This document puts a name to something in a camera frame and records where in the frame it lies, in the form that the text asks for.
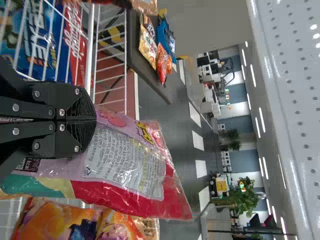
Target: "potted plant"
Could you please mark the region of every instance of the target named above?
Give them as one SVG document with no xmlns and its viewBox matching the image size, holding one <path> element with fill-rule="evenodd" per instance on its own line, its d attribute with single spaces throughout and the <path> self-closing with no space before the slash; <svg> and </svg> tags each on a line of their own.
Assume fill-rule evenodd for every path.
<svg viewBox="0 0 320 240">
<path fill-rule="evenodd" d="M 238 187 L 230 191 L 230 197 L 236 204 L 235 210 L 238 215 L 246 212 L 247 218 L 253 215 L 254 209 L 259 202 L 259 194 L 254 191 L 254 182 L 249 177 L 240 178 Z"/>
</svg>

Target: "green plant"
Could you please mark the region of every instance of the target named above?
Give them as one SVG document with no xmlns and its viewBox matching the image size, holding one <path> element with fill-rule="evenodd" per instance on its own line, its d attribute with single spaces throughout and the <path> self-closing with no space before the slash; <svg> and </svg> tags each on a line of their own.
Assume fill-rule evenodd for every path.
<svg viewBox="0 0 320 240">
<path fill-rule="evenodd" d="M 249 177 L 240 178 L 239 183 L 242 182 L 243 186 L 239 186 L 236 190 L 230 191 L 230 196 L 233 198 L 234 203 L 237 205 L 236 211 L 238 215 L 246 212 L 247 218 L 251 218 L 254 208 L 257 207 L 259 202 L 258 194 L 254 191 L 254 180 Z"/>
<path fill-rule="evenodd" d="M 251 238 L 252 238 L 252 239 L 264 240 L 264 238 L 263 238 L 260 234 L 258 234 L 258 233 L 253 234 L 253 235 L 251 236 Z"/>
<path fill-rule="evenodd" d="M 241 147 L 241 143 L 239 141 L 234 140 L 228 145 L 228 147 L 233 151 L 239 151 Z"/>
<path fill-rule="evenodd" d="M 231 140 L 237 140 L 239 138 L 239 133 L 237 129 L 231 129 L 226 132 L 227 138 Z"/>
<path fill-rule="evenodd" d="M 241 148 L 241 143 L 239 141 L 233 140 L 230 144 L 225 144 L 220 146 L 221 151 L 239 151 Z"/>
</svg>

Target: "product label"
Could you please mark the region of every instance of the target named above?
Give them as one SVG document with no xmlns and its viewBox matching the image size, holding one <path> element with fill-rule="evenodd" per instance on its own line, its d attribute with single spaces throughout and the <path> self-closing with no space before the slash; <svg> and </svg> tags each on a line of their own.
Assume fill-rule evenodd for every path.
<svg viewBox="0 0 320 240">
<path fill-rule="evenodd" d="M 63 30 L 64 42 L 70 48 L 70 68 L 72 73 L 72 83 L 83 86 L 85 84 L 87 43 L 86 39 L 80 34 L 82 31 L 81 11 L 77 4 L 66 3 L 65 17 L 71 22 L 66 21 Z"/>
<path fill-rule="evenodd" d="M 103 179 L 149 199 L 164 199 L 165 161 L 133 138 L 97 128 L 85 159 L 84 178 Z"/>
<path fill-rule="evenodd" d="M 23 172 L 36 173 L 40 165 L 40 158 L 25 158 L 20 164 L 14 169 Z"/>
</svg>

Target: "blue wall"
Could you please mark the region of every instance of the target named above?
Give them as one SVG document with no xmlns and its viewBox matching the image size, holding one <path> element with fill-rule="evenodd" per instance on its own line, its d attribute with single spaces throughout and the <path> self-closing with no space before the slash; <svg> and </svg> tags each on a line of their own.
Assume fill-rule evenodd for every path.
<svg viewBox="0 0 320 240">
<path fill-rule="evenodd" d="M 259 155 L 256 149 L 230 151 L 229 155 L 233 173 L 260 171 Z"/>
<path fill-rule="evenodd" d="M 246 85 L 244 83 L 227 85 L 225 88 L 229 89 L 230 104 L 237 104 L 248 100 Z"/>
<path fill-rule="evenodd" d="M 233 71 L 235 72 L 238 72 L 238 71 L 241 71 L 241 58 L 240 58 L 240 55 L 234 55 L 231 57 L 232 60 L 233 60 Z M 230 66 L 230 60 L 228 61 L 228 63 L 226 64 L 227 67 Z"/>
<path fill-rule="evenodd" d="M 255 131 L 250 115 L 221 119 L 218 120 L 218 124 L 225 124 L 226 130 L 237 129 L 239 134 Z"/>
</svg>

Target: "white floor marking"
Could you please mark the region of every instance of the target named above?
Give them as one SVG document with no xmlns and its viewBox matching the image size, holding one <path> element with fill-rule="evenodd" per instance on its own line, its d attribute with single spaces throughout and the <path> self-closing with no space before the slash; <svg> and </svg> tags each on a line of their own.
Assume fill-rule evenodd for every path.
<svg viewBox="0 0 320 240">
<path fill-rule="evenodd" d="M 196 178 L 202 178 L 203 176 L 207 176 L 207 166 L 206 161 L 204 160 L 195 160 L 195 170 L 196 170 Z"/>
<path fill-rule="evenodd" d="M 172 63 L 172 68 L 177 72 L 177 65 L 175 63 Z"/>
<path fill-rule="evenodd" d="M 184 61 L 182 59 L 179 60 L 179 71 L 180 71 L 180 79 L 184 83 L 184 85 L 186 85 Z"/>
<path fill-rule="evenodd" d="M 206 186 L 199 192 L 200 212 L 202 212 L 210 202 L 209 186 Z"/>
<path fill-rule="evenodd" d="M 201 128 L 201 120 L 200 120 L 200 114 L 197 112 L 197 110 L 194 108 L 194 106 L 189 102 L 189 109 L 190 109 L 190 118 L 198 124 L 198 126 Z"/>
<path fill-rule="evenodd" d="M 138 74 L 134 73 L 134 106 L 135 106 L 135 119 L 140 120 L 139 114 L 139 93 L 138 93 Z"/>
<path fill-rule="evenodd" d="M 198 133 L 196 133 L 195 131 L 192 131 L 192 139 L 193 139 L 193 146 L 196 149 L 200 149 L 202 151 L 205 150 L 204 147 L 204 139 L 202 138 L 202 136 L 200 136 Z"/>
</svg>

